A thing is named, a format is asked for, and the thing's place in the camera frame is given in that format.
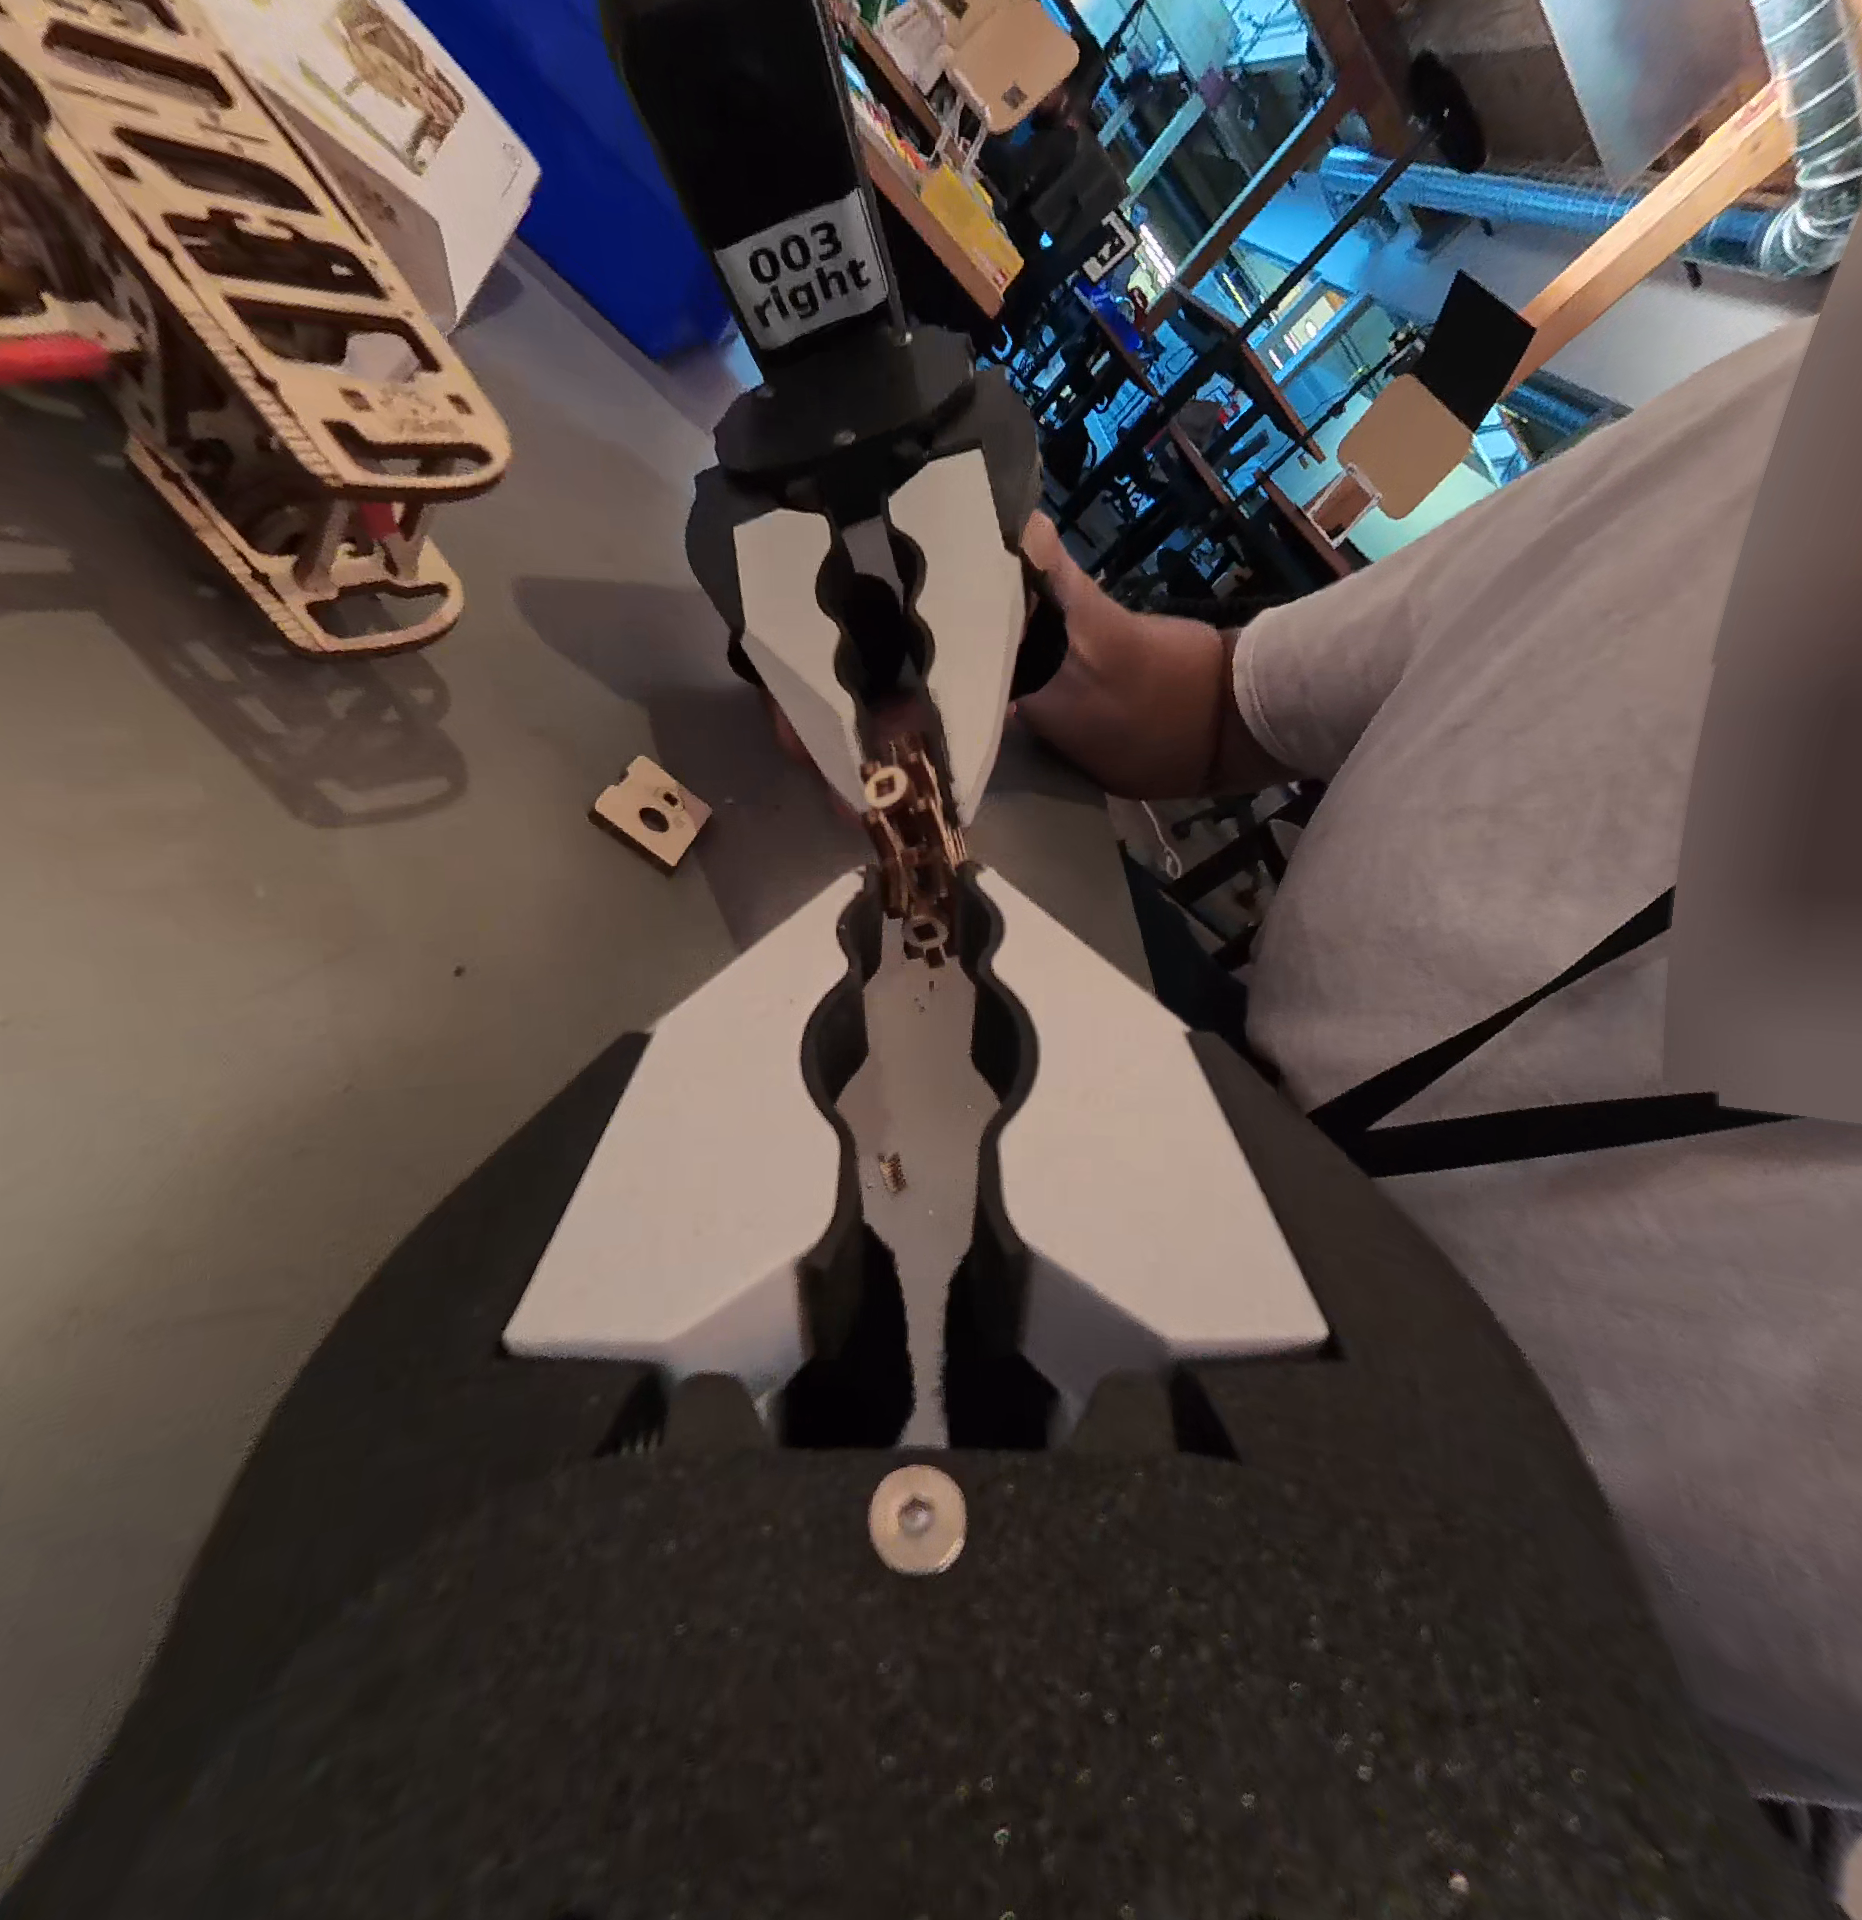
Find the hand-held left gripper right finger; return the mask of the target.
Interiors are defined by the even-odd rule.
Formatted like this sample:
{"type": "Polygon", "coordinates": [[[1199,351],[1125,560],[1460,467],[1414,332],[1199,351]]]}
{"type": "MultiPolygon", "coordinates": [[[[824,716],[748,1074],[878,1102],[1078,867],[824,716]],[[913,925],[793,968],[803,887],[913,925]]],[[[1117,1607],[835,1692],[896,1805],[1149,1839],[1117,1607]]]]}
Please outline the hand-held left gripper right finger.
{"type": "Polygon", "coordinates": [[[1199,1035],[991,867],[957,881],[968,1055],[992,1095],[959,1353],[1057,1395],[1117,1373],[1302,1355],[1329,1325],[1199,1035]]]}

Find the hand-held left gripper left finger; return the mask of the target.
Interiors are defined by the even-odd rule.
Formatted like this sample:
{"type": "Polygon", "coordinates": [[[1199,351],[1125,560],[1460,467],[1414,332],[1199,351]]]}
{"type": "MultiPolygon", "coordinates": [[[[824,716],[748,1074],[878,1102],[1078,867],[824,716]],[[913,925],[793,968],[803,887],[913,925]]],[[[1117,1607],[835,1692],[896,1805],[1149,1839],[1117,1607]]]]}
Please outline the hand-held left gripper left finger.
{"type": "Polygon", "coordinates": [[[502,1332],[515,1358],[620,1359],[781,1398],[865,1292],[842,1095],[868,1056],[871,867],[637,1038],[631,1079],[502,1332]]]}

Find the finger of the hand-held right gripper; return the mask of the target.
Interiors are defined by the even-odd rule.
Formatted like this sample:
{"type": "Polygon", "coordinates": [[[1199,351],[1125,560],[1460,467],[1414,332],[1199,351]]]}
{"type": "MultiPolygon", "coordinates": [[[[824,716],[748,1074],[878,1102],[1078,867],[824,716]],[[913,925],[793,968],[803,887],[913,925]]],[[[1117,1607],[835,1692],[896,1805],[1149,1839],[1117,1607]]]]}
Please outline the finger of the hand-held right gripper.
{"type": "Polygon", "coordinates": [[[913,556],[920,681],[941,730],[946,810],[967,827],[985,802],[1012,704],[1027,621],[1022,555],[997,523],[977,446],[920,467],[893,490],[884,518],[913,556]]]}
{"type": "Polygon", "coordinates": [[[731,535],[742,652],[770,706],[835,802],[863,822],[871,806],[871,687],[847,616],[824,604],[834,526],[812,510],[770,510],[731,535]]]}

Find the small wooden gear assembly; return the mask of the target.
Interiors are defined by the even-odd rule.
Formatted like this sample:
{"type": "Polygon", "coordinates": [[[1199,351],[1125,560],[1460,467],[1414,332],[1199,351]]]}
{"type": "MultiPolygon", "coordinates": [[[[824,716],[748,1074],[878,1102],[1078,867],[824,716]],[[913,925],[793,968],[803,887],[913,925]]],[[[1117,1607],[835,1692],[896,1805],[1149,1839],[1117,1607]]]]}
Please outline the small wooden gear assembly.
{"type": "Polygon", "coordinates": [[[900,926],[908,960],[939,968],[951,956],[956,882],[968,853],[927,737],[896,731],[884,741],[863,766],[863,798],[884,916],[900,926]]]}

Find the person's right forearm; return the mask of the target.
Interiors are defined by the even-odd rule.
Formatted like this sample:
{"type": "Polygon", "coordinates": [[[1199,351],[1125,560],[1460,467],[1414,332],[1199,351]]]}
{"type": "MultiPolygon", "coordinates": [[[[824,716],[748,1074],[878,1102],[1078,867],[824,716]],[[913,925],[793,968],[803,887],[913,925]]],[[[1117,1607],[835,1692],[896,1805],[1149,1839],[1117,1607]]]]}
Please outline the person's right forearm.
{"type": "Polygon", "coordinates": [[[1238,632],[1159,614],[1143,672],[1148,801],[1238,791],[1257,769],[1257,741],[1237,700],[1238,632]]]}

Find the grey desk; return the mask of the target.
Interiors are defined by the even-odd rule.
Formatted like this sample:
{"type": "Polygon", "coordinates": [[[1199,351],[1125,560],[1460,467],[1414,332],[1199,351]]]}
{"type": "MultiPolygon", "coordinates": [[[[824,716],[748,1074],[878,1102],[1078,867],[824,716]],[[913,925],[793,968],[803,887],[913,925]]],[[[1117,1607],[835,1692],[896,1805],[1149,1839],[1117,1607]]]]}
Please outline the grey desk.
{"type": "Polygon", "coordinates": [[[750,360],[519,242],[460,349],[512,467],[374,658],[272,636],[87,389],[0,394],[0,1900],[364,1278],[850,855],[684,564],[750,360]],[[713,804],[672,874],[590,818],[634,754],[713,804]]]}

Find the blue plastic bin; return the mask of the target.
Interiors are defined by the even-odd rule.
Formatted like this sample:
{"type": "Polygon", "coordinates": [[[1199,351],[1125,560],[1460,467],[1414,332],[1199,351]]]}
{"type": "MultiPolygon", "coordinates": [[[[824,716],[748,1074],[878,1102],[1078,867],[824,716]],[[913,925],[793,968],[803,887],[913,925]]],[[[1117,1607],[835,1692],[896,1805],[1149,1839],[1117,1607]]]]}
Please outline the blue plastic bin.
{"type": "Polygon", "coordinates": [[[540,168],[519,237],[655,360],[726,345],[731,310],[607,52],[595,2],[413,2],[540,168]]]}

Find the yellow box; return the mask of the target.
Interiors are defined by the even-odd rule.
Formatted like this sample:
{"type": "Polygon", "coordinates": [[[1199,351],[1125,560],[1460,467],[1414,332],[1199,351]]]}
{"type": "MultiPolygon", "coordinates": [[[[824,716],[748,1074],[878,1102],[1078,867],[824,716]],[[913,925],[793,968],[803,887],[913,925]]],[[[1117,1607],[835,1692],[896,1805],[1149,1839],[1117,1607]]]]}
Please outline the yellow box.
{"type": "Polygon", "coordinates": [[[1010,234],[999,225],[982,180],[951,163],[920,169],[918,198],[944,231],[967,252],[967,259],[1001,297],[1023,267],[1010,234]]]}

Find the square wooden piece with holes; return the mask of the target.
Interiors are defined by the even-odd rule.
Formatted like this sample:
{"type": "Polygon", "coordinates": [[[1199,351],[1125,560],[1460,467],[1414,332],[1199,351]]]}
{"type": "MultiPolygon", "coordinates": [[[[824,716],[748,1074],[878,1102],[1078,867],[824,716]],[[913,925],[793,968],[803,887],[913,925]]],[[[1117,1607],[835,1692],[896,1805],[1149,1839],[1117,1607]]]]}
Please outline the square wooden piece with holes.
{"type": "Polygon", "coordinates": [[[590,818],[655,869],[672,874],[713,821],[713,804],[659,761],[631,757],[590,804],[590,818]]]}

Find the white cardboard box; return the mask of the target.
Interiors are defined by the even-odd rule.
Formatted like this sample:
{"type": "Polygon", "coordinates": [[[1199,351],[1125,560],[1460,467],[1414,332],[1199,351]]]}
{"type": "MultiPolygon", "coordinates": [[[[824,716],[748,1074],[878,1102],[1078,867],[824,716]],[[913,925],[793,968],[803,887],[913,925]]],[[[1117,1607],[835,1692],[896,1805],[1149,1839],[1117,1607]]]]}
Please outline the white cardboard box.
{"type": "Polygon", "coordinates": [[[505,114],[405,2],[201,2],[439,332],[481,289],[540,179],[505,114]]]}

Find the black office chair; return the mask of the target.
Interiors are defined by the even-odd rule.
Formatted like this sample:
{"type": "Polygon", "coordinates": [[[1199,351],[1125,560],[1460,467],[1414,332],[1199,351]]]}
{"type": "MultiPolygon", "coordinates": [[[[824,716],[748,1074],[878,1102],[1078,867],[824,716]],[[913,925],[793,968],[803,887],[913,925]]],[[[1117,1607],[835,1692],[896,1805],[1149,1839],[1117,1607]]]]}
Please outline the black office chair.
{"type": "Polygon", "coordinates": [[[1172,906],[1223,971],[1241,976],[1323,794],[1321,780],[1280,780],[1224,798],[1108,804],[1148,895],[1172,906]]]}

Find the person in grey shirt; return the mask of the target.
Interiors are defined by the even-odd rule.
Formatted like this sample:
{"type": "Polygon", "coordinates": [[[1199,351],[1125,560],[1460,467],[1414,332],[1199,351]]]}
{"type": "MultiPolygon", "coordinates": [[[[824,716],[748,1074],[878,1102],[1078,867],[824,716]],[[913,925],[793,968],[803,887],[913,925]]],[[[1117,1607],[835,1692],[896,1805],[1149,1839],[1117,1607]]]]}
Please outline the person in grey shirt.
{"type": "MultiPolygon", "coordinates": [[[[1542,989],[1678,876],[1718,621],[1812,320],[1333,589],[1234,694],[1324,780],[1248,1032],[1302,1107],[1542,989]]],[[[1531,1358],[1764,1791],[1862,1805],[1862,1131],[1386,1184],[1531,1358]]]]}

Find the black chair tan seat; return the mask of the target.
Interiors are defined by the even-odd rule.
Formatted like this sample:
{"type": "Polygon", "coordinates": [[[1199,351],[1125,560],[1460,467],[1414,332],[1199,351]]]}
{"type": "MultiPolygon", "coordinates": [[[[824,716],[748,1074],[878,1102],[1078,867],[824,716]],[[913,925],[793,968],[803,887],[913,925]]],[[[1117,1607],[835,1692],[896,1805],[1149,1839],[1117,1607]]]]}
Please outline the black chair tan seat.
{"type": "Polygon", "coordinates": [[[1516,382],[1537,326],[1458,272],[1407,372],[1396,374],[1338,445],[1338,471],[1305,503],[1327,541],[1364,514],[1402,520],[1454,469],[1494,403],[1516,382]]]}

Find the wooden model vehicle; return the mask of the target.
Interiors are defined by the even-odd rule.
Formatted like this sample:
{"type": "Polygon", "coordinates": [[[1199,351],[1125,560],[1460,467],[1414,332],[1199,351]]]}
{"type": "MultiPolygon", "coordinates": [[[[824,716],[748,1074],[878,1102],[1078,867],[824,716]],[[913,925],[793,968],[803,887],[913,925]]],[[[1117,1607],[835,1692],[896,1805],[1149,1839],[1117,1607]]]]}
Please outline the wooden model vehicle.
{"type": "Polygon", "coordinates": [[[197,5],[0,2],[0,389],[55,382],[293,649],[460,621],[506,425],[197,5]]]}

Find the silver ventilation duct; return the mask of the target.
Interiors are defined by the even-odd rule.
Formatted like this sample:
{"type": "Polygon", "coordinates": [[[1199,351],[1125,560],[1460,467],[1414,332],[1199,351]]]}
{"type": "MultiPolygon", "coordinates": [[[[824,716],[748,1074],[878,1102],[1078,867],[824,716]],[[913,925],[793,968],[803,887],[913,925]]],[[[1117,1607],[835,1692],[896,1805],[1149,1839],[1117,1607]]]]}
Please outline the silver ventilation duct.
{"type": "MultiPolygon", "coordinates": [[[[1607,183],[1494,169],[1461,174],[1429,162],[1407,163],[1384,185],[1384,201],[1396,208],[1454,214],[1493,228],[1547,228],[1586,239],[1616,225],[1626,211],[1652,197],[1652,188],[1613,190],[1607,183]]],[[[1688,249],[1729,261],[1756,256],[1764,229],[1781,211],[1783,205],[1729,204],[1693,231],[1688,249]]]]}
{"type": "Polygon", "coordinates": [[[1839,263],[1862,209],[1862,2],[1754,2],[1751,10],[1783,90],[1796,172],[1754,267],[1814,279],[1839,263]]]}

